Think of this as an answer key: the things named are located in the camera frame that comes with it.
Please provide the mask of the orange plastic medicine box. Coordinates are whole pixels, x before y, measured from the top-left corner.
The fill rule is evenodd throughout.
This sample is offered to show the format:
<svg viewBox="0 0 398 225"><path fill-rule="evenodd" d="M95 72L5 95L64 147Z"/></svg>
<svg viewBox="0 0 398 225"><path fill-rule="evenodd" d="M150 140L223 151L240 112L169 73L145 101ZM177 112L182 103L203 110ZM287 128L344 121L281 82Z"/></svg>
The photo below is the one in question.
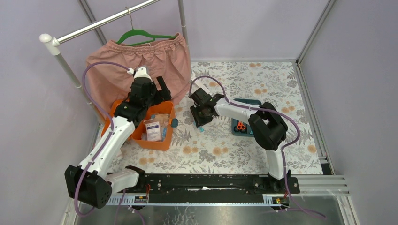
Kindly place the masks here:
<svg viewBox="0 0 398 225"><path fill-rule="evenodd" d="M170 101L151 106L144 118L135 125L122 113L129 113L133 108L122 100L117 100L111 108L111 118L106 120L100 145L102 151L121 147L126 140L134 140L143 149L167 151L171 144L173 129L178 126L174 105Z"/></svg>

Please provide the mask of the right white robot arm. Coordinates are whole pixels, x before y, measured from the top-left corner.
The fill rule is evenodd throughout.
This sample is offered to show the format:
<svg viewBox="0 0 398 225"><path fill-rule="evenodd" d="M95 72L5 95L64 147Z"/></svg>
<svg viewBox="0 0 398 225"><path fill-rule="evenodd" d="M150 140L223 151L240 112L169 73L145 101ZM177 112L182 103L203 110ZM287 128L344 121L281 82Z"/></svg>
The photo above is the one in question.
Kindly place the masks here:
<svg viewBox="0 0 398 225"><path fill-rule="evenodd" d="M194 102L190 110L197 127L212 122L218 116L247 124L256 143L265 150L269 160L268 173L272 176L269 180L270 189L281 193L287 188L286 169L279 145L286 139L288 126L272 104L251 105L228 100L222 94L211 96L202 88L190 94L189 98Z"/></svg>

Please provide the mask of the small orange scissors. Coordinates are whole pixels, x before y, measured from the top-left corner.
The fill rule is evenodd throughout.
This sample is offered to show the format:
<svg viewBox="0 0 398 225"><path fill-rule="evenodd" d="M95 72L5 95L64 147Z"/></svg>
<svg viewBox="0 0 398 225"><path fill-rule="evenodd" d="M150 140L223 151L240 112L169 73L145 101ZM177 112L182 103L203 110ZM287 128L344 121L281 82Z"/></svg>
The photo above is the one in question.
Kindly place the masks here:
<svg viewBox="0 0 398 225"><path fill-rule="evenodd" d="M238 121L238 123L237 123L237 130L238 131L243 131L243 130L246 130L246 126L244 125L244 123L243 122L241 122L241 121Z"/></svg>

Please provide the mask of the white blue medicine sachet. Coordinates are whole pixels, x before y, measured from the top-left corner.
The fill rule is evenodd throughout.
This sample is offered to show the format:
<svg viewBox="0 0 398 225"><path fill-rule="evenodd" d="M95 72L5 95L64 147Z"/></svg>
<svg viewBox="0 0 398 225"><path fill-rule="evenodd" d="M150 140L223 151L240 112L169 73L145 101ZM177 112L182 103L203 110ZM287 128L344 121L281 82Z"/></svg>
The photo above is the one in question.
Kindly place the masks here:
<svg viewBox="0 0 398 225"><path fill-rule="evenodd" d="M148 141L156 142L162 140L161 127L158 121L146 123L145 128Z"/></svg>

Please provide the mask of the black handled scissors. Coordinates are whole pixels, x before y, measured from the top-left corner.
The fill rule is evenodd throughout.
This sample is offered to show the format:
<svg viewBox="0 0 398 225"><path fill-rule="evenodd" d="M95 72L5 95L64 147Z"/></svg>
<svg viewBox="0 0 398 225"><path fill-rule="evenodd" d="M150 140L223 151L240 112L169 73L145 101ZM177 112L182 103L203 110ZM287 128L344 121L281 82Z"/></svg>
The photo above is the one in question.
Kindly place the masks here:
<svg viewBox="0 0 398 225"><path fill-rule="evenodd" d="M242 133L242 134L246 134L246 133L247 133L247 130L246 130L246 129L238 129L237 127L234 127L234 128L233 128L233 131L234 131L235 133Z"/></svg>

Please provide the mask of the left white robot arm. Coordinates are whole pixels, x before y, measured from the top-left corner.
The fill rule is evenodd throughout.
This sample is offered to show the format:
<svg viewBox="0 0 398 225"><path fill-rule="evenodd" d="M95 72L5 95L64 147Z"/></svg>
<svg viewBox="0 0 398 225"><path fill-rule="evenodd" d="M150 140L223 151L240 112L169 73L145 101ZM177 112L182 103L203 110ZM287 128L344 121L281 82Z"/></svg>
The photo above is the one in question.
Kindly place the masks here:
<svg viewBox="0 0 398 225"><path fill-rule="evenodd" d="M107 172L117 152L145 119L150 107L170 100L171 95L161 76L157 77L161 89L157 89L147 67L126 67L125 70L134 78L127 99L116 107L113 116L106 114L109 125L89 155L79 165L69 165L65 171L68 194L74 200L76 210L80 202L101 209L115 193L127 188L139 193L145 188L145 171L135 166L127 166L112 174Z"/></svg>

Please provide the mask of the bagged latex gloves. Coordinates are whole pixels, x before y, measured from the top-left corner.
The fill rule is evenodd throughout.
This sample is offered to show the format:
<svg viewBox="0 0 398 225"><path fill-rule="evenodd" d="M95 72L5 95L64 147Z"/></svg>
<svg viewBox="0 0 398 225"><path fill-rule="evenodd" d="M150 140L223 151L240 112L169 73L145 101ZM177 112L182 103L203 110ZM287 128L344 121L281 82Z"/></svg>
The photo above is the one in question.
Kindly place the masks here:
<svg viewBox="0 0 398 225"><path fill-rule="evenodd" d="M170 114L158 113L151 116L153 121L158 121L160 124L168 124L170 119Z"/></svg>

